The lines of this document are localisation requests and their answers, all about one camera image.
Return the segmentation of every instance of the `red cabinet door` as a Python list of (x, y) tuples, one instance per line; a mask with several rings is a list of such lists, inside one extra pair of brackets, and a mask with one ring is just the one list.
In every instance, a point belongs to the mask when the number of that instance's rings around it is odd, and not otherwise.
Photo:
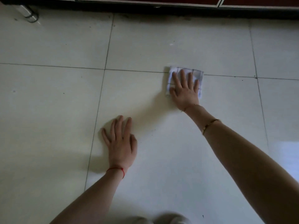
[(217, 7), (218, 2), (220, 0), (94, 0), (94, 1)]
[(299, 0), (222, 0), (221, 7), (299, 7)]

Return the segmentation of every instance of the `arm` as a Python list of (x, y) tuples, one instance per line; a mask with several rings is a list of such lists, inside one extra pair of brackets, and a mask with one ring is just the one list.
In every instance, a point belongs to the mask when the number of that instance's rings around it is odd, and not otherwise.
[[(173, 101), (202, 131), (216, 119), (199, 105), (198, 84), (173, 74)], [(219, 121), (204, 132), (215, 155), (265, 223), (299, 223), (299, 184), (258, 147)]]
[(137, 140), (130, 134), (132, 119), (129, 118), (122, 135), (123, 117), (111, 124), (110, 138), (102, 130), (104, 141), (109, 149), (109, 168), (111, 169), (86, 190), (73, 203), (65, 208), (50, 224), (99, 224), (109, 210), (114, 193), (133, 164), (137, 154)]

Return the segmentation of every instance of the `person's left arm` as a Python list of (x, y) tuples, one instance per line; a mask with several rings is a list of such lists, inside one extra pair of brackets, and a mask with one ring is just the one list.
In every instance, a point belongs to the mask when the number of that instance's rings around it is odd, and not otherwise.
[(99, 224), (103, 221), (120, 181), (133, 164), (137, 154), (137, 140), (130, 134), (132, 119), (129, 118), (127, 121), (123, 134), (122, 123), (123, 116), (112, 122), (110, 138), (106, 130), (102, 130), (104, 141), (109, 149), (109, 168), (113, 169), (107, 171), (50, 224)]

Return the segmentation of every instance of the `cloth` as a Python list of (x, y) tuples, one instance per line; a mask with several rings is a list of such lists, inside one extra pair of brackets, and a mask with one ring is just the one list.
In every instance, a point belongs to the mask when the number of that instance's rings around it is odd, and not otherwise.
[(197, 79), (199, 80), (198, 98), (201, 98), (202, 97), (202, 80), (203, 80), (204, 72), (195, 70), (195, 69), (182, 68), (182, 67), (170, 67), (169, 77), (168, 77), (168, 81), (167, 81), (166, 95), (170, 95), (169, 89), (171, 87), (175, 88), (174, 81), (172, 79), (172, 72), (176, 72), (178, 79), (181, 82), (181, 74), (179, 73), (181, 69), (184, 70), (187, 80), (188, 80), (188, 74), (190, 72), (193, 73), (193, 83), (195, 82), (195, 80), (197, 80)]

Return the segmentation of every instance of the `metal cabinet leg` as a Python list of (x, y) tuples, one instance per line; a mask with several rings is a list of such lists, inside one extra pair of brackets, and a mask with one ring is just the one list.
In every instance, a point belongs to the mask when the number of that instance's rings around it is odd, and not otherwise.
[(34, 23), (38, 20), (38, 14), (36, 14), (29, 6), (26, 5), (13, 5), (28, 22)]

